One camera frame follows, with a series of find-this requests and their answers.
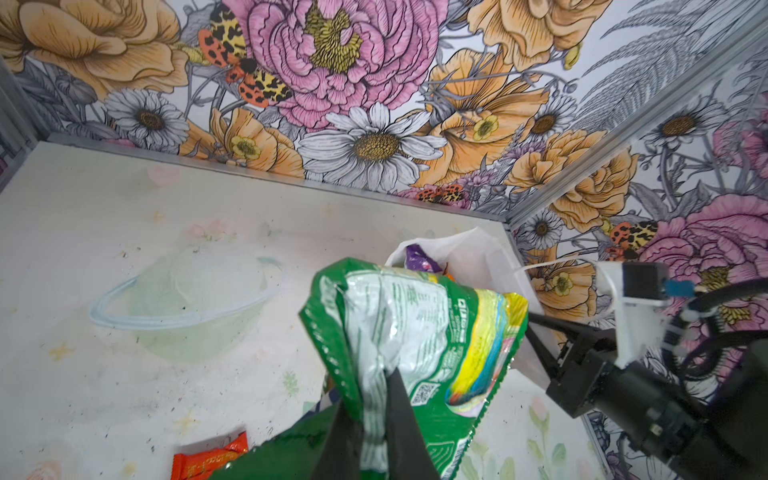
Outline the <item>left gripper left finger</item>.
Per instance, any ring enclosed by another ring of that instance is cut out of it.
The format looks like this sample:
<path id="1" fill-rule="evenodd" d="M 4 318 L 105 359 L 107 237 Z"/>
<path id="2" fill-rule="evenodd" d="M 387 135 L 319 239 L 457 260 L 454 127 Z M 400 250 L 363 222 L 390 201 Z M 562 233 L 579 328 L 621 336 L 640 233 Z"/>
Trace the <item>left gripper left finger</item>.
<path id="1" fill-rule="evenodd" d="M 343 402 L 334 405 L 328 431 L 312 480 L 359 480 L 363 441 L 362 424 L 354 420 Z"/>

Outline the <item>red snack packet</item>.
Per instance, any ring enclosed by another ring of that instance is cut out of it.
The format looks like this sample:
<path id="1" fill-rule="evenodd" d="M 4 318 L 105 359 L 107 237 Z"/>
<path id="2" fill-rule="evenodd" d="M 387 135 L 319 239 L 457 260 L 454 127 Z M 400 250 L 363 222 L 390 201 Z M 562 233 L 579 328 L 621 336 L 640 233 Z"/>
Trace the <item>red snack packet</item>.
<path id="1" fill-rule="evenodd" d="M 224 447 L 196 454 L 176 454 L 173 458 L 171 480 L 209 479 L 211 475 L 248 452 L 247 432 L 241 432 Z"/>

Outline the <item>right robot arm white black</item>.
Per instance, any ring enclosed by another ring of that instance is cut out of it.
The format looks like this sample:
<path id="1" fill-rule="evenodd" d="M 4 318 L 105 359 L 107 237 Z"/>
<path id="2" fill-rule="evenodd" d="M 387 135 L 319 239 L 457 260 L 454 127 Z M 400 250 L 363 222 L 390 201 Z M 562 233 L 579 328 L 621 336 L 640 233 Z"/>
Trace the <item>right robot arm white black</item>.
<path id="1" fill-rule="evenodd" d="M 721 334 L 700 344 L 699 357 L 746 347 L 715 397 L 702 404 L 684 385 L 638 362 L 615 365 L 616 333 L 531 313 L 526 338 L 550 383 L 547 396 L 573 418 L 597 410 L 630 446 L 682 479 L 767 476 L 767 334 Z"/>

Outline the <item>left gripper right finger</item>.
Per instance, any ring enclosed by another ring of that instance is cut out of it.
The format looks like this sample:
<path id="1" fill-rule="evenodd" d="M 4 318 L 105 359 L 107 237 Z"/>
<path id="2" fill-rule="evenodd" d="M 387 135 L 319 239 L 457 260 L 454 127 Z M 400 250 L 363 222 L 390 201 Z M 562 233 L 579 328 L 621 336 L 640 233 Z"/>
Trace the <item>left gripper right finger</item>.
<path id="1" fill-rule="evenodd" d="M 386 442 L 389 478 L 439 480 L 398 370 L 386 378 Z"/>

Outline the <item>white paper gift bag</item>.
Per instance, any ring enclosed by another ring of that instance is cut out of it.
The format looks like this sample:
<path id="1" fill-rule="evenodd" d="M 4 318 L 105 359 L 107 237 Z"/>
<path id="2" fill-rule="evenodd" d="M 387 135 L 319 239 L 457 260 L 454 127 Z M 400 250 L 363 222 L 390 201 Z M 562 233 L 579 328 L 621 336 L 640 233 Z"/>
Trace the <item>white paper gift bag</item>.
<path id="1" fill-rule="evenodd" d="M 498 293 L 517 293 L 528 300 L 531 313 L 544 314 L 533 286 L 522 264 L 513 254 L 508 238 L 496 238 L 480 227 L 440 238 L 415 238 L 401 242 L 386 260 L 386 266 L 405 265 L 406 247 L 419 245 L 440 266 L 448 265 L 452 277 L 465 286 L 493 290 Z M 557 344 L 553 332 L 534 325 L 533 331 L 547 350 L 555 355 Z M 550 379 L 533 347 L 524 340 L 514 355 L 511 368 L 519 372 L 515 378 L 527 378 L 539 393 L 549 386 Z"/>

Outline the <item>green candy bag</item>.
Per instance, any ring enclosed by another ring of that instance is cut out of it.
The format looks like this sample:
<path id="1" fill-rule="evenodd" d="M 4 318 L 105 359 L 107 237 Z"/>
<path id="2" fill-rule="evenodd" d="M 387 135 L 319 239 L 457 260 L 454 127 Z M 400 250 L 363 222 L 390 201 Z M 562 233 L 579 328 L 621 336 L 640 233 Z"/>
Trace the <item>green candy bag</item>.
<path id="1" fill-rule="evenodd" d="M 215 472 L 218 479 L 311 479 L 334 405 L 362 424 L 360 479 L 390 479 L 386 378 L 398 370 L 428 454 L 450 479 L 528 325 L 516 293 L 352 258 L 319 271 L 300 319 L 335 399 Z"/>

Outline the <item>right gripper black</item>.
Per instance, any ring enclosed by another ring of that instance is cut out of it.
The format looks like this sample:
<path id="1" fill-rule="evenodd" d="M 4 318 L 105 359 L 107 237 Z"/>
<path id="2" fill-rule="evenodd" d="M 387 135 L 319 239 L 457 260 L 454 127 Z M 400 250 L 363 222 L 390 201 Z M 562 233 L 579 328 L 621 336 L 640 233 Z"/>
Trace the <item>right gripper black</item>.
<path id="1" fill-rule="evenodd" d="M 684 456 L 702 445 L 702 419 L 680 387 L 638 362 L 615 364 L 613 329 L 531 313 L 526 339 L 549 376 L 546 394 L 576 418 L 598 410 L 650 456 Z"/>

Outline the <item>purple Fox's berries candy bag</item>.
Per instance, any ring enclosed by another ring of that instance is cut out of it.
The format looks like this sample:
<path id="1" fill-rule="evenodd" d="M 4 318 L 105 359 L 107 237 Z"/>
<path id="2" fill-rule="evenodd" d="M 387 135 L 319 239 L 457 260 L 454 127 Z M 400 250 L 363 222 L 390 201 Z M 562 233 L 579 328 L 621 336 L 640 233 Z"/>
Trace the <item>purple Fox's berries candy bag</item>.
<path id="1" fill-rule="evenodd" d="M 443 268 L 432 259 L 419 244 L 410 244 L 405 248 L 406 269 L 416 272 L 442 274 Z"/>

